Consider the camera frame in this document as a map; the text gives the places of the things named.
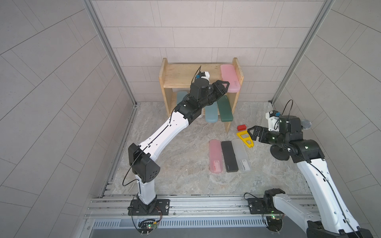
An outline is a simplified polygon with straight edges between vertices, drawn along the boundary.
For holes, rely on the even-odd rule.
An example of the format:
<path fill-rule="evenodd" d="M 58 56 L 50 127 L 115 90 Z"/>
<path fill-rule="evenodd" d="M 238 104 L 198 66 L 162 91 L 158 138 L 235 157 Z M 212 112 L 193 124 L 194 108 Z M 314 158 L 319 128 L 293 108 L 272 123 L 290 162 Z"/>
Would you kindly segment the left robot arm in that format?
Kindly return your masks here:
<path fill-rule="evenodd" d="M 206 106 L 228 93 L 230 83 L 217 80 L 210 84 L 206 78 L 197 78 L 190 85 L 190 92 L 177 104 L 169 119 L 148 139 L 139 145 L 128 147 L 129 172 L 132 172 L 139 185 L 136 206 L 131 214 L 150 215 L 157 204 L 154 179 L 160 172 L 155 162 L 163 149 L 183 129 L 188 127 Z"/>

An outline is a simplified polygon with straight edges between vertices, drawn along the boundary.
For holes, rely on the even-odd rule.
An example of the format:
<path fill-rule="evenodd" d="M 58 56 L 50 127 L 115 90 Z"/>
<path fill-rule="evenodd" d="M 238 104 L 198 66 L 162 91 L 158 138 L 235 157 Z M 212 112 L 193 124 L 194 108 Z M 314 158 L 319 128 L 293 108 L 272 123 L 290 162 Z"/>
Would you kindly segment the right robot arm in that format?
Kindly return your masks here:
<path fill-rule="evenodd" d="M 319 215 L 313 215 L 281 189 L 265 192 L 267 209 L 276 209 L 288 216 L 309 238 L 371 238 L 372 233 L 361 228 L 348 210 L 319 144 L 303 138 L 303 131 L 310 129 L 312 123 L 276 110 L 266 113 L 266 119 L 266 128 L 254 126 L 247 130 L 250 138 L 271 145 L 270 153 L 274 158 L 293 160 L 310 188 Z"/>

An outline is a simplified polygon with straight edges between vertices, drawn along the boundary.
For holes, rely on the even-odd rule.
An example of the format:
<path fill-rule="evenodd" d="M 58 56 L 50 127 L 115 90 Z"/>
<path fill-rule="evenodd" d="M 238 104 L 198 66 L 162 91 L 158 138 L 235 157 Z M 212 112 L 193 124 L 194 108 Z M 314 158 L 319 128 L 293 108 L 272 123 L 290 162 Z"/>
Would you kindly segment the clear white pencil case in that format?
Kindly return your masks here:
<path fill-rule="evenodd" d="M 251 170 L 248 154 L 245 145 L 240 139 L 233 139 L 232 146 L 235 153 L 239 171 L 247 172 Z"/>

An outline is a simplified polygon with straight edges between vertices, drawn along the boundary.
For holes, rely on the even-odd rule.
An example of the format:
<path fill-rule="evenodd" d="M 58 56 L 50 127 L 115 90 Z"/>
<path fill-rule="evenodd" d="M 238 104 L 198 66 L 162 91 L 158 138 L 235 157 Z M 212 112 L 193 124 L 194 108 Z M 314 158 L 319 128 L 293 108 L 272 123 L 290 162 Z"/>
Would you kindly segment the black pencil case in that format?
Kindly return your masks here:
<path fill-rule="evenodd" d="M 225 162 L 226 171 L 228 173 L 237 172 L 239 170 L 231 141 L 222 141 L 221 148 Z"/>

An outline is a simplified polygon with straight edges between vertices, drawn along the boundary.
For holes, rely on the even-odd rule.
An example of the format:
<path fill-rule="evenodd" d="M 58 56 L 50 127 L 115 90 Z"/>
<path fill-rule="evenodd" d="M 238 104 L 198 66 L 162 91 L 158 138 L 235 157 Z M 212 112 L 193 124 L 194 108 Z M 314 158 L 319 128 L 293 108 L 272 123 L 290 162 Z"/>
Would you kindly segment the pink pencil case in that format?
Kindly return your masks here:
<path fill-rule="evenodd" d="M 222 80 L 229 82 L 228 93 L 238 93 L 241 89 L 241 84 L 234 66 L 232 64 L 222 64 L 220 71 Z"/>
<path fill-rule="evenodd" d="M 213 139 L 209 142 L 209 169 L 214 174 L 223 172 L 223 153 L 221 142 Z"/>

